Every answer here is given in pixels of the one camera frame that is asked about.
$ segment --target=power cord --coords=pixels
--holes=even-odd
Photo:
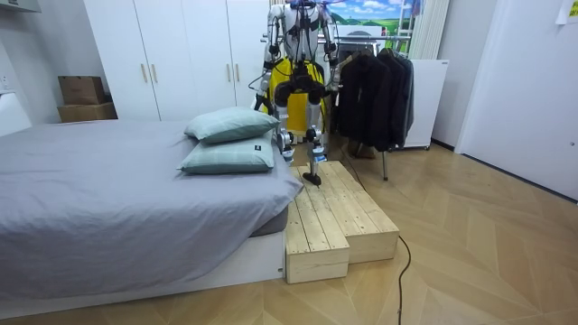
[[[359,177],[358,171],[356,171],[355,167],[353,167],[353,163],[351,163],[350,158],[348,157],[348,155],[346,153],[343,152],[343,148],[340,147],[340,150],[341,150],[341,153],[343,154],[343,156],[345,157],[345,159],[347,159],[347,162],[351,166],[351,169],[353,170],[353,172],[355,172],[355,177],[358,179],[359,185],[361,185],[363,190],[365,192],[367,192],[368,190],[363,185],[363,182],[361,181],[361,178]],[[401,325],[401,314],[402,314],[402,310],[404,309],[403,288],[402,288],[402,284],[401,284],[401,279],[404,276],[404,274],[406,273],[407,269],[409,268],[409,265],[412,264],[412,252],[411,252],[411,250],[409,250],[409,246],[407,245],[407,243],[405,242],[405,240],[401,236],[399,237],[399,239],[406,246],[407,255],[408,255],[407,265],[401,271],[401,273],[399,274],[399,278],[397,279],[397,284],[399,286],[399,308],[397,309],[397,324]]]

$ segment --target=wooden platform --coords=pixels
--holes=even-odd
[[[393,258],[399,229],[340,162],[320,164],[320,187],[304,190],[289,206],[286,229],[288,283],[342,277],[348,264]]]

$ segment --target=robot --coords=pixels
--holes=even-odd
[[[321,145],[322,132],[317,126],[321,112],[321,100],[326,94],[338,91],[339,76],[337,46],[330,29],[331,13],[326,4],[314,1],[296,0],[285,5],[272,5],[268,15],[267,43],[260,87],[256,90],[254,109],[261,105],[267,107],[268,113],[280,121],[277,128],[277,145],[285,161],[293,161],[294,149],[291,148],[294,137],[286,131],[287,100],[292,94],[306,93],[307,105],[305,116],[307,130],[304,140],[308,144],[307,154],[310,161],[310,172],[303,178],[319,186],[322,183],[318,175],[318,163],[325,160],[324,148]],[[318,31],[322,29],[325,38],[324,51],[330,63],[331,80],[328,85],[314,80],[308,73],[306,64],[314,62],[317,50]],[[274,100],[271,103],[265,98],[269,89],[269,80],[275,64],[280,61],[279,33],[283,33],[284,51],[292,63],[292,73],[288,81],[279,83],[274,89]]]

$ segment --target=bed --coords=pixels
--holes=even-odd
[[[183,122],[39,125],[0,137],[0,319],[283,276],[284,163],[176,170]]]

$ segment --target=wardrobe door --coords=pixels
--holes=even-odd
[[[227,0],[227,9],[237,105],[250,106],[255,91],[248,85],[263,72],[265,44],[260,40],[267,32],[269,1]]]
[[[132,0],[85,0],[119,119],[158,121],[159,112]]]
[[[185,100],[195,114],[235,106],[226,1],[182,0],[182,17],[194,80]]]
[[[135,0],[144,50],[161,120],[187,120],[200,113],[202,84],[193,78],[181,0]]]

